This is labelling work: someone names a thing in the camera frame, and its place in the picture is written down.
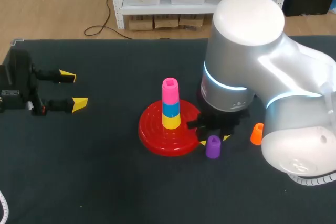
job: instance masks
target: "table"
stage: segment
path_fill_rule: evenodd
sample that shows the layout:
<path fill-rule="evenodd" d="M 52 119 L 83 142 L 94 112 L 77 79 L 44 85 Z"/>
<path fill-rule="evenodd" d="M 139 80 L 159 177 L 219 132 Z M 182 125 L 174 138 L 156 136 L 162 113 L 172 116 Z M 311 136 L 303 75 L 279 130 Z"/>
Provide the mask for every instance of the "table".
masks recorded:
<path fill-rule="evenodd" d="M 295 37 L 336 58 L 336 37 Z M 0 190 L 9 224 L 333 223 L 336 183 L 305 187 L 272 168 L 249 142 L 262 122 L 258 99 L 219 159 L 204 147 L 163 157 L 141 144 L 138 120 L 175 77 L 196 104 L 206 40 L 28 40 L 38 68 L 77 74 L 75 84 L 40 82 L 46 99 L 88 97 L 74 114 L 0 114 Z"/>

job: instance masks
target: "orange cup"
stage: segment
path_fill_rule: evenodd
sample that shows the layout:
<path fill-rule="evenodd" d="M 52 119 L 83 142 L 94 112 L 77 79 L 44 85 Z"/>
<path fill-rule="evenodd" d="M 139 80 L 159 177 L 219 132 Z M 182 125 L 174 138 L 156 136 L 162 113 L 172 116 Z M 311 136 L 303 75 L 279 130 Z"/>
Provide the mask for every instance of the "orange cup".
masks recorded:
<path fill-rule="evenodd" d="M 263 129 L 264 124 L 263 123 L 257 123 L 256 126 L 254 126 L 254 129 L 251 134 L 251 143 L 255 145 L 261 145 L 262 139 L 263 139 Z"/>

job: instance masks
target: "sticker label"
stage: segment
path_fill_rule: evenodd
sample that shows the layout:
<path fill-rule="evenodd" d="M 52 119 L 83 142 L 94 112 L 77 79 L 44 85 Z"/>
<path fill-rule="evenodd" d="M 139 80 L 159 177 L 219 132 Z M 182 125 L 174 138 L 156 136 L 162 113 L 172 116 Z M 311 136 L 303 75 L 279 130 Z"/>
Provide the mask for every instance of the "sticker label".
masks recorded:
<path fill-rule="evenodd" d="M 20 94 L 19 90 L 2 90 L 1 91 L 1 96 L 6 97 L 15 97 L 18 96 Z"/>

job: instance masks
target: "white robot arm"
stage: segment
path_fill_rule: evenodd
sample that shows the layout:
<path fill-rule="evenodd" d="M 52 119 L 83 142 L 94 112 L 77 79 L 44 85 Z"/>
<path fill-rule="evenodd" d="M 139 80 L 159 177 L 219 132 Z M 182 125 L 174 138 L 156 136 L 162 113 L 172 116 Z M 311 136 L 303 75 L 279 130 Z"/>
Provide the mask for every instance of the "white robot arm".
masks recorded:
<path fill-rule="evenodd" d="M 247 108 L 256 94 L 266 108 L 266 161 L 298 183 L 324 184 L 336 180 L 336 62 L 291 40 L 284 23 L 272 0 L 222 0 L 201 93 L 224 112 Z"/>

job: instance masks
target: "shelf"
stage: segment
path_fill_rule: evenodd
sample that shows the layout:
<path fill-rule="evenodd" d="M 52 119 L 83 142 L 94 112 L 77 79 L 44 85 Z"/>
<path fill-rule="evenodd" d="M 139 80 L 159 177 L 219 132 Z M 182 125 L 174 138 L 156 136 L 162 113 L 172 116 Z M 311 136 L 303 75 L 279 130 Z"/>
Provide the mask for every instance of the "shelf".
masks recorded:
<path fill-rule="evenodd" d="M 123 0 L 121 13 L 124 15 L 214 13 L 220 1 L 205 0 L 202 5 L 172 5 L 170 0 L 161 0 L 158 5 L 136 6 L 128 5 L 127 0 Z"/>

